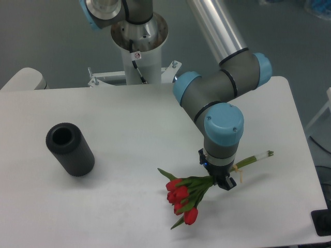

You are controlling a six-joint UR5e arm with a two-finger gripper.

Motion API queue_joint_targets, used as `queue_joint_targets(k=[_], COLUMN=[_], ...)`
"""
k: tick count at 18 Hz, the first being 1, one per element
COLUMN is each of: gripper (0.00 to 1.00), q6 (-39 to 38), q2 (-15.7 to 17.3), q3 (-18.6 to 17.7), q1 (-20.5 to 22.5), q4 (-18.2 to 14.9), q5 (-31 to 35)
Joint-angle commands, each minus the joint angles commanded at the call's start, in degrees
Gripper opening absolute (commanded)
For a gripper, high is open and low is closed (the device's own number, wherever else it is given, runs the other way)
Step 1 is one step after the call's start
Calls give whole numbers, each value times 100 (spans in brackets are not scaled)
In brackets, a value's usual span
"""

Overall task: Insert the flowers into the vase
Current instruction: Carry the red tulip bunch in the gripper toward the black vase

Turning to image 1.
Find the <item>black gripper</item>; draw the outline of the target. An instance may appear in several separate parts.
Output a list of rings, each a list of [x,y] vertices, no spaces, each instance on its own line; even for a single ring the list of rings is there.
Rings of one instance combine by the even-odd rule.
[[[205,149],[200,149],[198,153],[200,164],[215,178],[214,185],[224,190],[232,189],[237,185],[235,180],[230,177],[230,169],[233,166],[235,154],[220,159],[213,157]]]

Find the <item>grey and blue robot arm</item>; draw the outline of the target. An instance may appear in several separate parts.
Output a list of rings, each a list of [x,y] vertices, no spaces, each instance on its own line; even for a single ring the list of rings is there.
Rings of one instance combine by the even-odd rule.
[[[219,70],[208,77],[186,72],[166,77],[161,69],[161,46],[168,26],[154,12],[152,1],[80,1],[94,29],[110,27],[120,48],[128,85],[173,83],[173,94],[204,137],[200,163],[213,184],[230,190],[230,177],[244,117],[230,101],[267,83],[272,66],[261,53],[251,53],[243,42],[223,1],[189,1]]]

